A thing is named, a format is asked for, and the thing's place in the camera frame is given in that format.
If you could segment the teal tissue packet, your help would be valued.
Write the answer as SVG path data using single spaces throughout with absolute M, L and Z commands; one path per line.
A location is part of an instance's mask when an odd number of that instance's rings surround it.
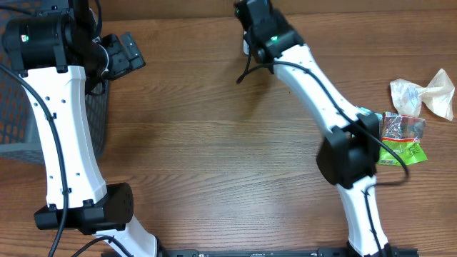
M 358 110 L 359 110 L 363 115 L 365 115 L 365 116 L 374 114 L 374 115 L 377 117 L 377 119 L 378 119 L 379 121 L 381 121 L 382 118 L 383 118 L 383 115 L 382 115 L 382 114 L 373 112 L 372 110 L 366 109 L 366 108 L 364 108 L 364 107 L 362 107 L 362 106 L 358 106 Z

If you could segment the green snack packet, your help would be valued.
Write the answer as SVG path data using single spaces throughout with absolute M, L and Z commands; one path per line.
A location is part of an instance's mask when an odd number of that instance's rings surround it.
M 408 166 L 427 161 L 420 146 L 426 120 L 386 111 L 383 114 L 381 141 Z

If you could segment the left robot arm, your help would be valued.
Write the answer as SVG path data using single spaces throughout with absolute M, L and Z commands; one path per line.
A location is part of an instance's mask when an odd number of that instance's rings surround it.
M 131 34 L 101 35 L 102 15 L 87 1 L 44 1 L 7 23 L 2 71 L 32 105 L 46 167 L 46 205 L 36 227 L 61 235 L 76 229 L 117 256 L 164 256 L 159 239 L 134 216 L 127 183 L 107 184 L 99 170 L 86 97 L 99 85 L 144 66 Z

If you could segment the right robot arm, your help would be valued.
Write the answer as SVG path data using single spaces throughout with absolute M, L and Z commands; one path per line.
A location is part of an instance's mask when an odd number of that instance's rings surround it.
M 323 136 L 316 163 L 343 202 L 348 255 L 392 256 L 376 203 L 377 116 L 364 114 L 339 93 L 302 36 L 270 1 L 237 1 L 234 7 L 245 52 L 297 95 Z

